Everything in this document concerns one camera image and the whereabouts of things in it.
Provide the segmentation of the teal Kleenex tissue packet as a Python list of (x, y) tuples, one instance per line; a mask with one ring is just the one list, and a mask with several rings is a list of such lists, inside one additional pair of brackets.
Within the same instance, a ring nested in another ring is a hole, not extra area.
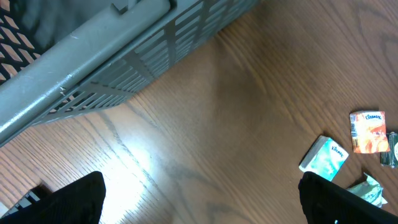
[(301, 161), (302, 172), (313, 172), (332, 181), (349, 154), (332, 138), (319, 136)]

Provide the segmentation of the teal wipes packet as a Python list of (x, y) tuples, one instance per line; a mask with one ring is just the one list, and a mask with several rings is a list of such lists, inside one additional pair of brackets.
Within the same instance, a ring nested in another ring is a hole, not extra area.
[(364, 173), (364, 175), (366, 176), (364, 182), (348, 188), (347, 191), (381, 208), (383, 205), (387, 204), (387, 200), (382, 196), (382, 191), (384, 189), (376, 179), (366, 173)]

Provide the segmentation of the orange tissue packet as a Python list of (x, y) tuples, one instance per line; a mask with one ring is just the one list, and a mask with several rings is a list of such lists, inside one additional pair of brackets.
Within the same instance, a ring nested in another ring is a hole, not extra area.
[(357, 111), (349, 115), (353, 151), (359, 154), (389, 152), (384, 111)]

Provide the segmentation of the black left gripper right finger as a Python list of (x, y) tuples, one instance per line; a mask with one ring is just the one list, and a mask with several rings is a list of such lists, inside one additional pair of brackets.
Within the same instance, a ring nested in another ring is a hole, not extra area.
[(313, 172), (303, 174), (298, 189), (309, 224), (397, 224), (397, 216)]

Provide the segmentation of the dark green round-logo packet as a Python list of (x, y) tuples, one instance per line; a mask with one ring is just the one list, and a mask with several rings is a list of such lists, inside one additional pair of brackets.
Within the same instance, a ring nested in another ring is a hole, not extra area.
[(380, 163), (382, 166), (397, 168), (397, 133), (391, 132), (387, 137), (390, 151), (380, 154)]

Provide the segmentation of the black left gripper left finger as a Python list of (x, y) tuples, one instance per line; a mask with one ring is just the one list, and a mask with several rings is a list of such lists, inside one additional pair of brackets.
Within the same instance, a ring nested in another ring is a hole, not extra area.
[(105, 196), (103, 175), (94, 171), (52, 192), (36, 204), (1, 218), (1, 223), (98, 224)]

